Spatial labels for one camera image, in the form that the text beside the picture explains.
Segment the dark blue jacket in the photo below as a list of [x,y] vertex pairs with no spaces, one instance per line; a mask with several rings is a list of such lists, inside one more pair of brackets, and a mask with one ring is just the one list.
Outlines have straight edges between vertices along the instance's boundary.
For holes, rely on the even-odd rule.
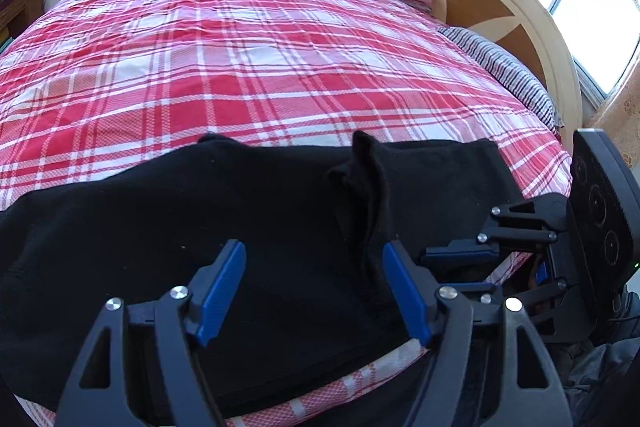
[[639,424],[639,296],[623,297],[592,339],[549,348],[575,426]]

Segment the striped pillow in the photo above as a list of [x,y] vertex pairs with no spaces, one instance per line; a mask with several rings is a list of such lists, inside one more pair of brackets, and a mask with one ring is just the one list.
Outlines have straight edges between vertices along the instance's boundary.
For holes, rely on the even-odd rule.
[[551,96],[537,77],[514,55],[476,32],[463,27],[441,27],[438,32],[482,66],[555,135],[562,121]]

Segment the red plaid bed cover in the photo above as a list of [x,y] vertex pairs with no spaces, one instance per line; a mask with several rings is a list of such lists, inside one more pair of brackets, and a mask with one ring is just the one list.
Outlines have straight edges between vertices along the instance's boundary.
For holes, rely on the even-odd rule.
[[570,154],[395,0],[64,0],[1,59],[1,374],[53,423],[108,299],[229,239],[246,271],[201,365],[229,425],[293,425],[423,351],[381,268],[570,191]]

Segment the brown wooden desk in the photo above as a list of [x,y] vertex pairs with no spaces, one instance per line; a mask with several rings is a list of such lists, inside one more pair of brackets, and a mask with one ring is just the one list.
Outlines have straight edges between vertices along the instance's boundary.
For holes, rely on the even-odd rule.
[[46,10],[46,0],[1,0],[1,52]]

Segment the yellow side curtain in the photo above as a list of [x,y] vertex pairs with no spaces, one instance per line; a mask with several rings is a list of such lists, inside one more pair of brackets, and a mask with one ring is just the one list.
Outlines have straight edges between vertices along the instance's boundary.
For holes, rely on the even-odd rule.
[[636,53],[623,79],[587,124],[608,135],[631,169],[639,165],[639,113],[640,65]]

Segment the cream wooden headboard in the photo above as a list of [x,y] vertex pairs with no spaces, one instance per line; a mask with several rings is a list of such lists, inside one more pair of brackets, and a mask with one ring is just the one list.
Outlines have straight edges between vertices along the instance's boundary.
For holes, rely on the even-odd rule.
[[538,0],[434,0],[432,17],[469,28],[520,60],[546,87],[563,127],[567,152],[582,127],[582,95],[576,67],[549,12]]

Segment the black pants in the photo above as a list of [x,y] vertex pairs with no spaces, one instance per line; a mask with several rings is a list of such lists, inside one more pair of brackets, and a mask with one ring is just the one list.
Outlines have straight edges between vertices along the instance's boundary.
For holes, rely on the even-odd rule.
[[169,413],[154,311],[172,288],[221,413],[313,391],[410,338],[383,271],[472,239],[522,192],[498,146],[431,140],[249,146],[221,135],[93,182],[28,192],[1,213],[1,374],[55,410],[99,313],[122,300],[140,412]]

